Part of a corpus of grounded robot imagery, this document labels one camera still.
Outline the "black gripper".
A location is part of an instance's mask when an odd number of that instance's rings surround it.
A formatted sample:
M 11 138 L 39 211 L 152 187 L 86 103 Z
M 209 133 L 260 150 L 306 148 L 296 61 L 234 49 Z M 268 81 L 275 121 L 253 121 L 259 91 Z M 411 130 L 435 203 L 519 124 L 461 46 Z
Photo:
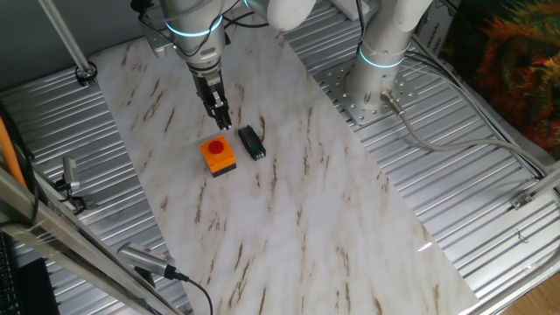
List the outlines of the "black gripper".
M 215 120 L 220 130 L 231 128 L 228 100 L 222 82 L 219 68 L 200 70 L 191 68 L 197 96 L 202 100 L 206 113 Z

